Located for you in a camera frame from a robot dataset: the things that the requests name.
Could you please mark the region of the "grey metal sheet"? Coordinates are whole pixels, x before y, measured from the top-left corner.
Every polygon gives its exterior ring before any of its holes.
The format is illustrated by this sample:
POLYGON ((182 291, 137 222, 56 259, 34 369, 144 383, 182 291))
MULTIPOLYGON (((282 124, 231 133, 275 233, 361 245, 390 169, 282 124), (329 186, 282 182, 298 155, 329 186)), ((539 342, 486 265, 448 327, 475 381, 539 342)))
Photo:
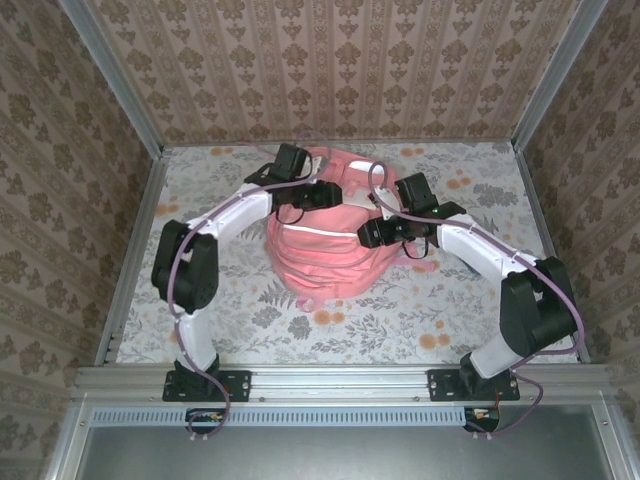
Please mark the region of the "grey metal sheet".
POLYGON ((492 437, 460 426, 122 425, 85 407, 63 425, 46 480, 640 480, 612 415, 545 406, 492 437))

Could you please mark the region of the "pink student backpack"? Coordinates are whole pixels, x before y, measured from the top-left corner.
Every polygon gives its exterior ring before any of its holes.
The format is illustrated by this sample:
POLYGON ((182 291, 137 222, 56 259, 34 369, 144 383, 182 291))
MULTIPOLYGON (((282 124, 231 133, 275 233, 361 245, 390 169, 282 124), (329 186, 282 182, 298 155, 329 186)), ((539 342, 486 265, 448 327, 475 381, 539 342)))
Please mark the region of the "pink student backpack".
POLYGON ((373 161, 355 153, 326 147, 310 149, 329 160, 317 183, 335 184, 342 202, 304 211, 291 204, 276 208, 266 227, 266 248, 283 284, 297 294, 298 308, 311 312, 328 300, 343 300, 366 292, 392 265, 435 270, 433 262, 396 236, 382 242, 382 228, 395 217, 374 203, 368 183, 373 161))

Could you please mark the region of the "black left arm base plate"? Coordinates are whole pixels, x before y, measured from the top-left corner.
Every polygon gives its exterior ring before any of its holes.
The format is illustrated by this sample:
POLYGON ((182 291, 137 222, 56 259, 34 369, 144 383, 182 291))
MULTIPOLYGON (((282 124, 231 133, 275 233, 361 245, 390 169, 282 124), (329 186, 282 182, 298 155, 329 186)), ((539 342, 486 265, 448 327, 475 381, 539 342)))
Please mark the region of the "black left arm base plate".
MULTIPOLYGON (((247 402, 252 375, 247 370, 218 370, 212 374, 226 391, 231 402, 247 402)), ((224 395, 210 380, 190 370, 172 370, 166 374, 164 402, 224 402, 224 395)))

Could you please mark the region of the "floral tablecloth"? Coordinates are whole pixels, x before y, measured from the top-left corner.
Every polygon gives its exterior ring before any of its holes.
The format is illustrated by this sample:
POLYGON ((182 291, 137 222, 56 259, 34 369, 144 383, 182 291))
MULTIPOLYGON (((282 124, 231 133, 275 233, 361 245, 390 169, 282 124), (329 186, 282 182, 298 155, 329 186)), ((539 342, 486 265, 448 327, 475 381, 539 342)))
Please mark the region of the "floral tablecloth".
MULTIPOLYGON (((348 149, 401 176, 423 173, 441 202, 461 205, 509 245, 545 256, 510 143, 352 143, 348 149)), ((269 147, 253 145, 166 150, 118 362, 175 359, 172 317, 151 284, 161 230, 226 200, 269 154, 269 147)), ((498 292, 449 253, 431 249, 428 259, 431 270, 394 266, 365 294, 306 313, 273 271, 265 226, 256 223, 221 253, 220 286, 208 315, 213 345, 228 364, 456 363, 498 332, 498 292)))

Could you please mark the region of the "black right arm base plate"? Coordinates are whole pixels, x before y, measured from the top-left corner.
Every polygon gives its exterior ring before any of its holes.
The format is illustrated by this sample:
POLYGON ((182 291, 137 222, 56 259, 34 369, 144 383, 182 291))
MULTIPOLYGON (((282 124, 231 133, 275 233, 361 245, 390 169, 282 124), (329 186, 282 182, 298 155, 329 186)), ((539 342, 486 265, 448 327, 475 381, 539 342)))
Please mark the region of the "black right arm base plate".
POLYGON ((445 401, 516 401, 520 399, 518 382, 509 371, 484 379, 462 368, 427 371, 432 402, 445 401))

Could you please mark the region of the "aluminium mounting rail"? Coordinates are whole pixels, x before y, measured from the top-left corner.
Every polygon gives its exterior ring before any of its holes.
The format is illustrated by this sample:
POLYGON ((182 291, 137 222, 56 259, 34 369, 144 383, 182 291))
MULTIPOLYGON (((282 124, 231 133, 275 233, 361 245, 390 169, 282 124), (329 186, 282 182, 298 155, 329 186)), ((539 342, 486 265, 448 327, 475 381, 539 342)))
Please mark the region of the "aluminium mounting rail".
MULTIPOLYGON (((233 365, 251 373, 251 404, 425 404, 450 365, 233 365)), ((113 364, 79 370, 74 402, 159 404, 169 364, 113 364)), ((545 405, 587 404, 615 396, 606 368, 589 364, 533 364, 517 370, 542 385, 545 405)))

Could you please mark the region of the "black controller box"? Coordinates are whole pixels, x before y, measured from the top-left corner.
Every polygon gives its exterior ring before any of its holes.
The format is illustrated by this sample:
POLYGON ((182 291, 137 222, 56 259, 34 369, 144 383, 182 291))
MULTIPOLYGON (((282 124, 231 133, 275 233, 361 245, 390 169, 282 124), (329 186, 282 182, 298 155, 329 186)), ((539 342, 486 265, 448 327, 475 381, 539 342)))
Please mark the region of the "black controller box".
POLYGON ((465 407, 464 418, 465 425, 463 428, 467 432, 492 434, 498 428, 500 410, 498 407, 465 407))
POLYGON ((190 408, 185 413, 185 428, 192 435, 211 435, 222 423, 224 408, 190 408))

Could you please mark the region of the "aluminium side rail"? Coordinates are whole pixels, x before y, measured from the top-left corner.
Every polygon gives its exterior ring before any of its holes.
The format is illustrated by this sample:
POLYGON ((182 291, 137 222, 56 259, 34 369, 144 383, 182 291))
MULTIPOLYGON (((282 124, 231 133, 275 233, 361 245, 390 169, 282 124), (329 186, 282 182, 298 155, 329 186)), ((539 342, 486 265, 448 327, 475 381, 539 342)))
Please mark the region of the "aluminium side rail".
MULTIPOLYGON (((556 249, 553 245, 553 241, 549 233, 549 229, 544 217, 544 213, 543 213, 540 201, 538 199, 538 195, 535 190, 531 173, 529 172, 528 165, 526 163, 524 153, 521 150, 516 149, 515 159, 520 171, 520 175, 522 177, 525 191, 529 199, 529 204, 531 207, 531 211, 536 223, 536 228, 537 228, 544 252, 547 255, 555 256, 556 249)), ((572 336, 572 342, 573 342, 572 353, 576 354, 580 363, 589 364, 591 362, 591 358, 588 353, 588 349, 585 345, 584 321, 577 309, 577 306, 574 306, 573 309, 577 314, 578 323, 577 323, 577 332, 572 336)))
POLYGON ((165 152, 152 162, 141 203, 131 232, 118 282, 104 324, 103 333, 95 355, 96 367, 113 363, 117 358, 119 339, 135 293, 136 283, 159 197, 166 180, 168 157, 165 152))

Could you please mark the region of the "aluminium frame post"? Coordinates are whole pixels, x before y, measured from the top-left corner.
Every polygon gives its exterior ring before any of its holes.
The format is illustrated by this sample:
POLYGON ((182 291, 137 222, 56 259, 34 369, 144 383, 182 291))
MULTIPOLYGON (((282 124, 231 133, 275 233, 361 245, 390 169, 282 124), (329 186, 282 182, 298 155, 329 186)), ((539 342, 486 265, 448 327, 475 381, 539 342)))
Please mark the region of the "aluminium frame post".
POLYGON ((164 142, 151 115, 144 108, 140 96, 128 78, 126 69, 117 58, 106 30, 99 25, 87 0, 59 0, 61 7, 87 47, 116 100, 127 115, 140 141, 153 161, 162 156, 164 142))
POLYGON ((580 0, 511 136, 516 152, 523 151, 531 140, 607 3, 608 0, 580 0))

